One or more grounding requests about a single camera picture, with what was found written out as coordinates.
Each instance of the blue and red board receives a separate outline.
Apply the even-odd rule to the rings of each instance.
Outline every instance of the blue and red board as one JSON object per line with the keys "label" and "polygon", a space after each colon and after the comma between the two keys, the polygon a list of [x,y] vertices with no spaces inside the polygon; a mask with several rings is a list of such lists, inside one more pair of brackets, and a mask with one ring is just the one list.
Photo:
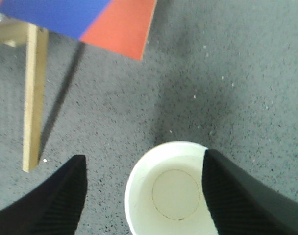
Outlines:
{"label": "blue and red board", "polygon": [[0,0],[0,12],[140,60],[155,5],[156,0]]}

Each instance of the wooden leg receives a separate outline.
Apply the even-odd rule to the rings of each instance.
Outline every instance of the wooden leg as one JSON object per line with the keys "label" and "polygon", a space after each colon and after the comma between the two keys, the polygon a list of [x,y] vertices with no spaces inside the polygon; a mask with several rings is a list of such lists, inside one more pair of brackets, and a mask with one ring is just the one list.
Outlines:
{"label": "wooden leg", "polygon": [[27,33],[23,171],[39,161],[43,95],[46,80],[48,31],[31,23]]}

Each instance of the white paper cup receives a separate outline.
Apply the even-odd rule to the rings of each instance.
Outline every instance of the white paper cup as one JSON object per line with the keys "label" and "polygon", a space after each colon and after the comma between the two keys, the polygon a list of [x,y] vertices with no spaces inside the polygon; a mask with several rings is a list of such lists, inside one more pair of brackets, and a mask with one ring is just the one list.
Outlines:
{"label": "white paper cup", "polygon": [[170,142],[138,161],[125,192],[133,235],[218,235],[201,188],[206,149],[191,142]]}

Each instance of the white speck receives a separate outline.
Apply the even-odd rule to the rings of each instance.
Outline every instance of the white speck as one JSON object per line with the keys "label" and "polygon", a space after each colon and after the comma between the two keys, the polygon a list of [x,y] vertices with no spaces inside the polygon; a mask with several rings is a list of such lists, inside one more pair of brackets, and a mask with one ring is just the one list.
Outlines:
{"label": "white speck", "polygon": [[211,131],[209,132],[209,135],[210,135],[210,136],[214,136],[214,135],[215,135],[215,133],[216,133],[216,131],[215,131],[215,130],[211,130]]}

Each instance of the chair leg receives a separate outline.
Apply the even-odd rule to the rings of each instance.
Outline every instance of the chair leg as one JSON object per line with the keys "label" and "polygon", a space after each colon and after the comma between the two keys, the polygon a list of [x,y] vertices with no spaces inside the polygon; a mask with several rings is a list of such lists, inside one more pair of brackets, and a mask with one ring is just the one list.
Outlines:
{"label": "chair leg", "polygon": [[26,172],[39,162],[48,35],[46,29],[28,24],[23,147],[23,171]]}

